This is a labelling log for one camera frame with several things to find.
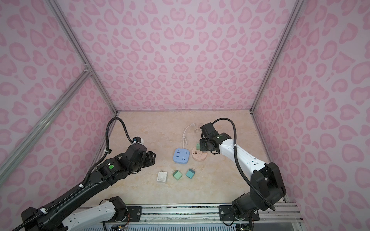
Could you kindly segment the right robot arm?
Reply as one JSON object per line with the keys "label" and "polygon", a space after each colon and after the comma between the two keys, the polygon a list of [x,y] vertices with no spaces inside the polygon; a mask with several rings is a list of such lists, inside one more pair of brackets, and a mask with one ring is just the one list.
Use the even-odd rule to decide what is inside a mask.
{"label": "right robot arm", "polygon": [[[226,120],[231,123],[233,135],[219,133],[214,125]],[[234,161],[236,168],[250,188],[248,193],[239,196],[232,202],[232,216],[238,220],[248,218],[258,210],[275,211],[275,204],[286,195],[285,184],[277,164],[266,163],[240,147],[237,143],[237,131],[234,122],[228,118],[220,118],[200,127],[200,150],[214,155],[223,156]]]}

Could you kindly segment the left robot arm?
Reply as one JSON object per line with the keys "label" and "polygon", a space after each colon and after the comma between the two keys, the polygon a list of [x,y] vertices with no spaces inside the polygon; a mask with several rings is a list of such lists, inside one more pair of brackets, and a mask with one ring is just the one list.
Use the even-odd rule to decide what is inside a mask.
{"label": "left robot arm", "polygon": [[155,165],[156,154],[141,143],[134,143],[126,152],[108,158],[85,176],[85,179],[40,208],[29,207],[21,214],[23,223],[15,231],[70,231],[68,216],[99,192],[113,186],[141,169]]}

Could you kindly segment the teal charger plug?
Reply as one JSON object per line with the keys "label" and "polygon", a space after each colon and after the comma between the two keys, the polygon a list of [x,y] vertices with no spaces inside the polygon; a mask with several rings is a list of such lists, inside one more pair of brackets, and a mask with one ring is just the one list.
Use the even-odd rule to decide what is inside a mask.
{"label": "teal charger plug", "polygon": [[187,172],[186,172],[186,176],[189,178],[189,179],[192,179],[194,176],[195,176],[195,171],[193,169],[189,169]]}

